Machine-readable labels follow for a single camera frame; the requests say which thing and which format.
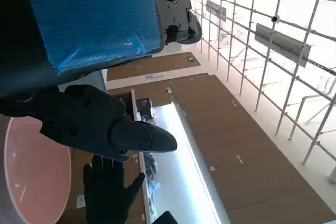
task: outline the blue plastic wrap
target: blue plastic wrap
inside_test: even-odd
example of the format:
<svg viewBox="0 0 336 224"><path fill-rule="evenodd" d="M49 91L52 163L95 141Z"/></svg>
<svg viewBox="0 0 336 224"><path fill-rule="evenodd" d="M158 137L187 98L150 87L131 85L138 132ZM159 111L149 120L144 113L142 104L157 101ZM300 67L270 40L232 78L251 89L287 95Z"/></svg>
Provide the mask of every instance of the blue plastic wrap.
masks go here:
<svg viewBox="0 0 336 224"><path fill-rule="evenodd" d="M160 48L154 0L29 0L58 72Z"/></svg>

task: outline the small label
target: small label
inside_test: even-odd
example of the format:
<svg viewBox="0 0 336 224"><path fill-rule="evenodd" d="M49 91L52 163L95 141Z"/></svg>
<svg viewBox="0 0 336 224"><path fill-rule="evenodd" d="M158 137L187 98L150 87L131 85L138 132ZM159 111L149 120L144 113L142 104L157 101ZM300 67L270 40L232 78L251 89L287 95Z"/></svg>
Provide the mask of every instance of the small label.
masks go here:
<svg viewBox="0 0 336 224"><path fill-rule="evenodd" d="M77 209L78 208L83 208L85 206L86 206L86 204L85 204L84 195L77 196Z"/></svg>
<svg viewBox="0 0 336 224"><path fill-rule="evenodd" d="M153 74L149 74L148 76L146 76L147 80L152 80L154 79L154 75Z"/></svg>

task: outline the metal scaffolding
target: metal scaffolding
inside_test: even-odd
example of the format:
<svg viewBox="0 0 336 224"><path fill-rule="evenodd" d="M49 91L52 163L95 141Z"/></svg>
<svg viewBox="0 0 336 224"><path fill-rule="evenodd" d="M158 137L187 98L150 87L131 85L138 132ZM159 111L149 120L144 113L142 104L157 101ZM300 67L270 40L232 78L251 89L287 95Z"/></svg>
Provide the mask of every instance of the metal scaffolding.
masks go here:
<svg viewBox="0 0 336 224"><path fill-rule="evenodd" d="M313 85L309 84L307 81L303 80L300 76L298 76L298 70L299 70L299 66L300 66L300 61L301 60L305 60L306 62L308 63L311 63L313 64L314 66L322 69L323 71L327 72L327 73L330 73L334 76L336 76L336 72L334 70L332 70L331 68L328 68L328 67L325 67L317 62L314 62L312 61L311 59L308 59L308 58L305 58L303 56L303 53L304 53L304 50L305 50L305 47L306 47L306 44L307 44L307 40L308 40L308 36L310 34L313 34L313 35L316 35L316 36L319 36L319 37L322 37L326 40L329 40L329 41L333 41L333 42L336 42L336 38L335 37L332 37L332 36L329 36L329 35L326 35L326 34L323 34L323 33L320 33L320 32L317 32L316 30L312 29L312 23L313 23L313 20L314 20L314 16L316 14L316 11L317 11L317 8L318 8L318 5L319 5L319 2L320 0L316 0L315 1L315 4L314 4L314 8L313 8L313 11L312 11L312 14L311 14L311 17L310 17L310 20L309 20L309 23L307 25L307 27L303 27L303 26L300 26L298 24L294 24L292 22L288 22L286 20L278 20L278 22L273 22L273 25L272 25L272 29L271 29L271 33L270 33L270 38L269 38L269 45L267 47L267 53L266 55L264 55L263 53L261 53L260 51L258 51L256 48L254 48L253 46L251 46L249 44L250 42L250 34L255 34L257 35L257 33L251 28L251 24L253 23L253 14L258 14L258 15L261 15L261 16L264 16L264 17L267 17L267 18L273 18L273 17L277 17L278 16L278 11L279 11L279 6L280 6L280 3L281 3L281 0L277 0L277 6L276 6L276 10L275 10L275 15L274 16L270 16L266 13L263 13L259 10L256 10L255 9L255 0L252 0L252 3L251 3L251 7L246 7L244 5L241 5L239 3L237 3L237 0L234 0L233 2L232 1L229 1L229 0L220 0L220 17L222 16L222 3L230 3L233 5L233 15L232 17L227 17L226 16L226 19L229 20L230 22L232 22L231 24L231 31L227 31L226 29L224 29L222 27L222 19L219 18L219 24L213 22L211 20L211 14L209 16L209 18L207 18L204 14L204 1L201 0L194 0L194 7L196 6L196 3L198 4L201 4L201 12L202 13L198 13L196 8L193 10L193 12L195 14L197 14L201 20L201 24L202 24L202 27L204 25L203 23L203 20L206 20L208 21L209 23L209 27L208 27L208 32L209 32L209 36L208 38L202 38L201 40L201 52L203 51L203 42L206 43L208 45L208 59L210 60L210 49L213 49L216 53L217 53L217 69L218 69L218 65L219 65L219 57L222 57L227 63L228 63L228 69L227 69L227 80L229 80L229 73L230 73L230 68L232 67L233 69L235 69L242 77L241 77L241 82L240 82L240 94L242 94L242 90L243 90L243 84L244 84L244 80L247 80L254 88L256 88L258 90L258 98L257 98L257 101L256 101L256 108L255 108L255 111L257 112L257 109L258 109L258 105L259 105L259 101L260 101L260 97L263 96L265 97L268 101L270 101L270 103L272 105L274 105L280 112L281 112L281 115L280 115L280 118L279 118L279 122L278 122L278 126L277 126L277 129L276 129L276 132L275 134L278 134L279 130L280 130L280 126L281 126L281 123L282 123L282 119L284 117L288 118L292 123L293 123L293 128L292 128L292 132L289 136L289 140L292 139L292 136L293 136L293 133L297 128L299 128L300 130L302 130L302 132L304 132L304 134L312 140L312 143L310 145L310 148L303 160L303 164L306 163L307 159L309 158L309 155L311 154L313 148L315 145L321 147L322 150L324 150L330 157L332 157L335 161L336 161L336 157L330 153L321 143L320 141L318 141L318 138L321 134L323 133L329 133L329 132L334 132L336 130L329 130L329 131L322 131L323 130L323 127L330 115L330 112L332 110L332 108L335 106L336 104L336 94L333 96L333 97L330 97L329 95L332 95L332 90L335 86L335 83L336 83L336 79L334 80L333 84L331 85L330 89L328 92L322 92L320 90L318 90L317 88L315 88ZM235 10L236 10L236 7L239 7L239 8L242 8L242 9L245 9L245 10L248 10L249 11L249 23L248 23L248 27L244 26L243 24L237 22L237 20L235 19ZM285 69L283 66L281 66L279 63L275 62L274 60L272 60L270 58L270 52L271 52L271 45L272 45L272 40L273 40L273 35L275 33L275 26L276 26L276 23L282 23L282 24L286 24L286 25L289 25L291 27L294 27L294 28L297 28L297 29L300 29L302 31L304 31L306 34L304 36L304 39L303 39L303 43L302 43L302 47L300 49L300 52L299 52L299 55L298 55L298 61L296 61L296 65L295 65L295 68L294 68L294 71L291 72L287 69ZM217 48L215 48L212 43L211 43L211 25L217 27L218 29L218 35L217 35ZM236 36L234 34L234 27L235 26L240 26L242 27L243 29L247 30L247 40L246 42L243 41L242 39L240 39L238 36ZM220 43L219 43L219 37L220 37L220 33L221 31L225 32L226 34L228 34L230 36L230 45L229 45L229 53L228 53L228 59L226 57L224 57L221 52L220 52ZM244 45L244 49L239 53L241 54L243 51L245 52L244 53L244 61L243 61L243 69L242 71L240 71L234 64L233 64L233 59L235 59L235 57L232 57L232 52L233 52L233 39L236 39L238 42L240 42L241 44ZM261 82L260 82L260 86L257 86L252 80L250 80L246 74L245 74L245 71L247 70L250 70L250 69L247 69L246 68L246 62L247 62L247 54L248 54L248 50L251 50L253 51L254 53L256 53L258 56L262 57L264 60L265 60L265 64L263 66L263 71L262 71L262 76L261 76ZM284 73L288 74L291 76L291 81L290 81L290 85L289 85L289 88L288 88L288 92L287 92L287 95L286 95L286 98L285 98L285 102L283 104L283 107L279 106L275 101L273 101L273 99L271 99L268 95L265 94L265 92L263 91L263 88L264 86L266 85L264 83L264 80L265 80L265 73L266 73L266 70L267 70L267 66L268 66L268 63L271 63L273 66L276 66L277 68L279 68L280 70L282 70ZM305 97L302 98L301 100L301 103L300 103L300 107L299 107L299 110L297 112L297 115L296 115L296 118L292 118L287 112L286 112L286 108L288 106L291 106L291 105L295 105L295 104L288 104L288 101L289 101L289 98L290 98L290 95L291 95L291 92L292 92L292 88L293 88L293 85L294 83L298 81L300 83L302 83L303 85L305 85L306 87L308 87L309 89L311 89L312 91L314 91L316 93L316 95L307 95ZM323 118L323 120L321 121L321 124L316 132L316 134L313 136L311 135L302 125L300 125L300 123L298 122L299 121L299 117L300 117L300 114L302 112L302 108L303 108L303 105L306 103L306 102L310 102L310 101L314 101L314 100L310 100L310 101L307 101L308 99L310 98L319 98L320 99L326 99L329 103L328 105L326 105L325 107L323 107L322 110L326 109L327 108L327 112Z"/></svg>

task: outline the sticker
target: sticker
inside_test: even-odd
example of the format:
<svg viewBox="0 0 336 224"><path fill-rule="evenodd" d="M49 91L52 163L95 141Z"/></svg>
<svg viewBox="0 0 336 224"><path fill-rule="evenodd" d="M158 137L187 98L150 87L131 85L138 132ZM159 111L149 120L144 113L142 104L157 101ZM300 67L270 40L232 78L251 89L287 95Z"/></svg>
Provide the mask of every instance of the sticker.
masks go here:
<svg viewBox="0 0 336 224"><path fill-rule="evenodd" d="M146 76L146 79L147 80L154 79L154 75L153 74L149 74L149 75Z"/></svg>
<svg viewBox="0 0 336 224"><path fill-rule="evenodd" d="M77 196L77 209L86 207L84 195Z"/></svg>
<svg viewBox="0 0 336 224"><path fill-rule="evenodd" d="M240 156L239 155L237 155L237 159L239 160L239 162L241 163L241 164L243 164L244 162L243 162L243 160L240 158Z"/></svg>

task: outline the white floor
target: white floor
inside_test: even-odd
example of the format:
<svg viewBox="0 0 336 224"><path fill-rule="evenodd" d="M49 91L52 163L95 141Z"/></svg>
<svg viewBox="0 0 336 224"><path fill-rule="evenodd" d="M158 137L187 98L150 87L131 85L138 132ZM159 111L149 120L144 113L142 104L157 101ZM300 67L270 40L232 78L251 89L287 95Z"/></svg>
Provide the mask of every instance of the white floor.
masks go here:
<svg viewBox="0 0 336 224"><path fill-rule="evenodd" d="M154 110L154 124L173 134L179 146L175 152L153 153L157 163L154 178L160 183L155 191L157 215L170 211L180 224L220 223L199 177L188 137L174 105L168 104Z"/></svg>
<svg viewBox="0 0 336 224"><path fill-rule="evenodd" d="M292 123L286 118L283 120L279 134L275 136L275 130L280 117L280 112L268 100L261 97L258 112L255 113L254 109L258 95L257 90L247 81L245 81L243 86L243 93L242 95L239 95L241 82L241 76L239 73L231 68L229 81L226 81L228 64L220 58L219 69L216 70L217 54L211 53L210 61L208 61L207 48L202 54L200 49L195 45L184 45L181 47L180 45L176 46L175 44L170 44L168 47L165 47L160 54L155 55L155 57L186 51L191 51L196 59L201 63L201 66L189 69L173 70L165 73L157 73L151 80L148 80L146 76L140 76L119 81L108 81L107 87L108 89L119 88L131 86L134 84L161 81L205 72L217 75L221 82L240 101L240 103L252 115L256 122L269 135L271 140L292 162L294 167L302 174L302 176L315 189L320 197L336 213L336 185L331 185L328 181L328 176L335 168L336 162L316 146L313 149L308 162L305 166L303 166L302 161L308 151L311 141L299 129L296 130L292 141L288 141L288 137L292 129Z"/></svg>

